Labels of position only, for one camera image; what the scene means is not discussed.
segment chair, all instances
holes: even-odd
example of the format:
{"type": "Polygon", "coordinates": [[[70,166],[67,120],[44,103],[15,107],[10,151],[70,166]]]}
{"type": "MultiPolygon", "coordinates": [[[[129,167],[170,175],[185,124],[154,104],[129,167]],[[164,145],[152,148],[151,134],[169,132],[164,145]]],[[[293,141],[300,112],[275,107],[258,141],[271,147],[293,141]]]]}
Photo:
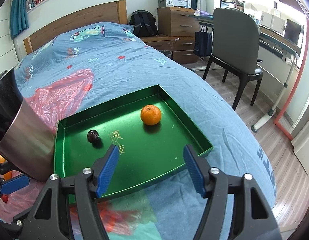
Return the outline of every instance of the chair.
{"type": "Polygon", "coordinates": [[[239,88],[232,104],[235,110],[242,92],[249,81],[257,80],[250,105],[253,106],[263,77],[257,65],[260,28],[249,15],[234,8],[216,8],[213,12],[213,52],[209,57],[203,79],[214,62],[225,69],[222,82],[228,72],[239,77],[239,88]]]}

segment wooden floor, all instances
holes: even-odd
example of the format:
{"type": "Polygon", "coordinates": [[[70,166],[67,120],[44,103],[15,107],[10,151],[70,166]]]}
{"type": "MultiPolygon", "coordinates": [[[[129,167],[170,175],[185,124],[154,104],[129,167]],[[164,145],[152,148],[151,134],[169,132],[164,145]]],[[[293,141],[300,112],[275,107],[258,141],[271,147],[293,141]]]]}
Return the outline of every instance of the wooden floor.
{"type": "MultiPolygon", "coordinates": [[[[202,77],[203,71],[196,72],[202,77]]],[[[225,83],[222,83],[224,70],[210,70],[206,82],[211,85],[224,100],[232,105],[235,98],[239,79],[228,74],[225,83]]],[[[250,106],[253,90],[246,87],[237,106],[236,113],[244,121],[247,127],[254,124],[263,114],[269,110],[269,105],[257,96],[254,106],[250,106]]],[[[280,227],[300,222],[309,206],[309,177],[293,153],[293,146],[284,133],[270,120],[257,133],[251,132],[259,142],[274,169],[277,198],[272,209],[280,227]]]]}

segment metal screw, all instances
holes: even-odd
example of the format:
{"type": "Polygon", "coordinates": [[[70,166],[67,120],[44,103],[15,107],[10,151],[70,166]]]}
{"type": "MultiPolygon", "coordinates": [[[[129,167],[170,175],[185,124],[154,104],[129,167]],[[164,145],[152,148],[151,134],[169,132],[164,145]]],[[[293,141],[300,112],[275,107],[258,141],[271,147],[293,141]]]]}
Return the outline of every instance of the metal screw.
{"type": "Polygon", "coordinates": [[[211,169],[210,169],[210,172],[211,172],[212,174],[218,174],[220,171],[219,171],[218,168],[211,168],[211,169]]]}
{"type": "Polygon", "coordinates": [[[58,175],[57,174],[52,174],[51,176],[50,176],[50,179],[51,180],[56,180],[58,178],[58,175]]]}
{"type": "Polygon", "coordinates": [[[250,173],[246,173],[246,174],[245,174],[245,179],[247,179],[247,180],[252,180],[252,179],[253,179],[253,176],[252,176],[250,173]]]}
{"type": "Polygon", "coordinates": [[[92,172],[92,169],[91,169],[91,168],[84,168],[84,169],[82,170],[82,172],[83,172],[84,174],[90,174],[90,173],[92,172]]]}

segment black backpack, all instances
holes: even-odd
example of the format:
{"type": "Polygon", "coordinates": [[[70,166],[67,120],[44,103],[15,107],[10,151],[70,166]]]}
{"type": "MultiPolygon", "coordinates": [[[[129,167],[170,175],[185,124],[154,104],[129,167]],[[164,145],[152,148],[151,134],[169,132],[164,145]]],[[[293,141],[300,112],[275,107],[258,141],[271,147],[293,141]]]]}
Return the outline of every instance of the black backpack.
{"type": "Polygon", "coordinates": [[[133,34],[139,38],[155,36],[158,34],[156,19],[148,11],[135,11],[131,15],[130,24],[135,26],[133,34]]]}

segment blue duvet cover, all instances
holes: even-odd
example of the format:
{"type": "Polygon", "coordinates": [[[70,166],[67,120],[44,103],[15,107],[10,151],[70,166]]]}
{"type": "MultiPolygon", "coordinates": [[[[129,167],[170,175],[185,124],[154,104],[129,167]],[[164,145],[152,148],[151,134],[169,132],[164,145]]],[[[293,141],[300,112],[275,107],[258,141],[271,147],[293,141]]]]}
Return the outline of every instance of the blue duvet cover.
{"type": "MultiPolygon", "coordinates": [[[[213,144],[207,157],[210,166],[235,176],[251,173],[270,206],[274,205],[272,167],[239,116],[198,75],[146,46],[129,25],[103,22],[61,34],[25,57],[16,69],[16,80],[28,98],[38,88],[83,69],[93,73],[93,86],[77,112],[160,84],[213,144]]],[[[220,239],[228,237],[232,203],[229,195],[220,239]]],[[[111,240],[191,240],[205,204],[184,170],[145,190],[112,200],[107,208],[120,219],[114,219],[106,229],[111,240]]],[[[79,230],[75,234],[81,239],[79,230]]]]}

